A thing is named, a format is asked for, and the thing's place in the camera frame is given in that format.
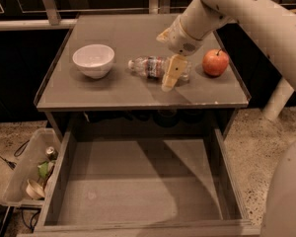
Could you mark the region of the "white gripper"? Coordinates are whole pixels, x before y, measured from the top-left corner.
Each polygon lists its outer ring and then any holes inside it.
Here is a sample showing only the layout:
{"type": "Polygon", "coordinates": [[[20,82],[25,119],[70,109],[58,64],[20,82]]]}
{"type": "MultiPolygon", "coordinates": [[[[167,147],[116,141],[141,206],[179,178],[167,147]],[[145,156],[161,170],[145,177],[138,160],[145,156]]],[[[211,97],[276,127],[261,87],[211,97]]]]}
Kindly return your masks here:
{"type": "Polygon", "coordinates": [[[178,15],[169,28],[157,35],[159,42],[168,42],[173,53],[162,79],[162,90],[171,91],[187,67],[185,56],[196,53],[203,43],[201,24],[197,18],[178,15]]]}

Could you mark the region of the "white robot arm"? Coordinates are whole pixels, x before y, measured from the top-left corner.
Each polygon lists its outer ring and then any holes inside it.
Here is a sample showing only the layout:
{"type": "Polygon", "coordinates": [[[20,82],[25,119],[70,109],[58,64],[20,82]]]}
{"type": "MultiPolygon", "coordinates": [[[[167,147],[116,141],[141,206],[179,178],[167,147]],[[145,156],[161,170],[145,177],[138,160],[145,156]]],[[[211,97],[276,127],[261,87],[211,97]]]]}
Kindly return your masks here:
{"type": "MultiPolygon", "coordinates": [[[[192,0],[157,40],[184,58],[229,20],[240,25],[296,92],[296,14],[271,0],[192,0]]],[[[259,237],[296,237],[296,141],[274,171],[259,237]]]]}

